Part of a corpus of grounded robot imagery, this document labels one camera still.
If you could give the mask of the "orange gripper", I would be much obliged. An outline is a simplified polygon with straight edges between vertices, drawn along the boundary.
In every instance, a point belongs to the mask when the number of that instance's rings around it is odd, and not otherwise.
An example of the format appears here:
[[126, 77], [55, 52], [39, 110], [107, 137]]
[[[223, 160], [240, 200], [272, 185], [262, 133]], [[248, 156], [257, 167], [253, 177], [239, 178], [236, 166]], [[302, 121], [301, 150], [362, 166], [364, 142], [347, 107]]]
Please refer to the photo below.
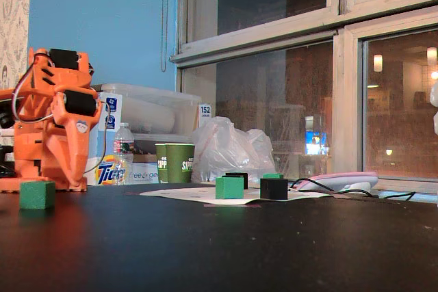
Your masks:
[[102, 107], [102, 102], [92, 92], [64, 90], [53, 97], [51, 113], [56, 124], [65, 125], [66, 136], [51, 135], [47, 139], [44, 175], [68, 182], [67, 190], [86, 190], [83, 176], [88, 161], [90, 125], [99, 122]]

